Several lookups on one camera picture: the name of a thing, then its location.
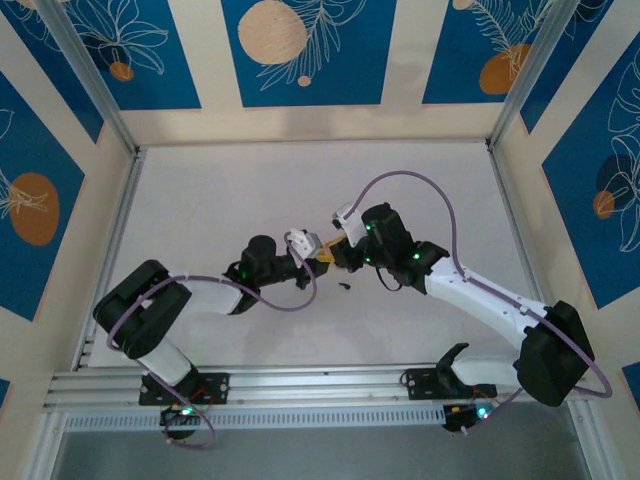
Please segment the circuit board with green LED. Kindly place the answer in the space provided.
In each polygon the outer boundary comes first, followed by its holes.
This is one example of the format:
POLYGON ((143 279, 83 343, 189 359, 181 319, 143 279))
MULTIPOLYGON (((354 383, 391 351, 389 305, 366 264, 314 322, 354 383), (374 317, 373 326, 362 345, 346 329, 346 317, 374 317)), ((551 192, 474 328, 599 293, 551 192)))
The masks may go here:
POLYGON ((198 418, 193 407, 171 401, 170 403, 166 402, 163 406, 159 424, 163 427, 189 425, 193 418, 198 418))

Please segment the right controller board green light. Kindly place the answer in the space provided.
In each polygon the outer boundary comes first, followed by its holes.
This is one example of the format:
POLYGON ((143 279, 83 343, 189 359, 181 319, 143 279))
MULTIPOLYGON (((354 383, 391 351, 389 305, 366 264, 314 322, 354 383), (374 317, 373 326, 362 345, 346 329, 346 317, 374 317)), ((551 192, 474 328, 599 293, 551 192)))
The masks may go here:
POLYGON ((454 434, 468 434, 476 425, 485 421, 500 406, 498 401, 453 403, 443 406, 443 428, 454 434))

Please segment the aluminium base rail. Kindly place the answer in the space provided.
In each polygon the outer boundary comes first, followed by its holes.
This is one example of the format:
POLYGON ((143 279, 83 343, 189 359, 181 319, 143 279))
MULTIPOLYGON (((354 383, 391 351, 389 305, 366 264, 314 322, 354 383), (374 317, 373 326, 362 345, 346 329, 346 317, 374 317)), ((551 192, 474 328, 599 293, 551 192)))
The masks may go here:
MULTIPOLYGON (((411 405, 400 377, 407 365, 334 367, 203 367, 229 374, 226 409, 411 405)), ((56 372, 45 412, 97 412, 139 407, 139 368, 82 368, 56 372)))

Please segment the aluminium side rail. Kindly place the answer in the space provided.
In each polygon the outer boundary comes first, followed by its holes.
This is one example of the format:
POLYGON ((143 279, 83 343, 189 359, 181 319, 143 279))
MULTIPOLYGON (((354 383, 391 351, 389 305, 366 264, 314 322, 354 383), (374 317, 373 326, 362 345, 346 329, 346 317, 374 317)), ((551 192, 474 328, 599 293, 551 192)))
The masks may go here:
POLYGON ((108 287, 115 268, 115 261, 119 254, 122 238, 129 219, 132 204, 134 202, 140 176, 144 168, 147 152, 147 148, 139 147, 136 155, 130 162, 125 183, 117 204, 115 216, 108 231, 109 236, 104 259, 93 290, 93 295, 87 307, 74 356, 71 360, 70 370, 72 372, 83 366, 82 357, 84 355, 84 347, 93 337, 96 330, 95 320, 93 319, 93 309, 97 305, 98 301, 101 300, 108 292, 108 287))
MULTIPOLYGON (((527 277, 527 283, 530 287, 533 297, 537 300, 550 300, 551 297, 547 290, 543 287, 541 280, 538 278, 533 264, 533 250, 526 236, 528 233, 524 217, 520 212, 520 201, 516 197, 514 187, 510 184, 507 175, 506 164, 499 159, 498 154, 488 149, 491 165, 494 169, 496 181, 499 186, 500 193, 503 197, 503 203, 507 211, 510 226, 516 241, 518 255, 527 277)), ((571 420, 576 430, 577 438, 580 443, 581 452, 584 456, 586 466, 591 480, 610 480, 609 467, 607 465, 607 457, 602 450, 602 444, 596 436, 596 423, 593 410, 588 400, 578 395, 577 400, 568 402, 568 409, 571 420)))

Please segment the aluminium frame post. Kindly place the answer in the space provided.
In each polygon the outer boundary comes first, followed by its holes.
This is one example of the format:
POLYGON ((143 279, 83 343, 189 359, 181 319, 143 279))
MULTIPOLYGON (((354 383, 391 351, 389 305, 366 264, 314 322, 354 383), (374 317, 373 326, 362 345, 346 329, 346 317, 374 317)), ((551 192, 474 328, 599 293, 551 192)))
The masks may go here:
POLYGON ((507 94, 497 120, 487 137, 487 150, 494 154, 510 125, 519 114, 571 21, 580 0, 553 0, 530 51, 507 94))
POLYGON ((123 149, 131 158, 136 158, 139 146, 133 139, 115 99, 63 7, 57 0, 33 0, 33 3, 101 117, 111 128, 123 149))

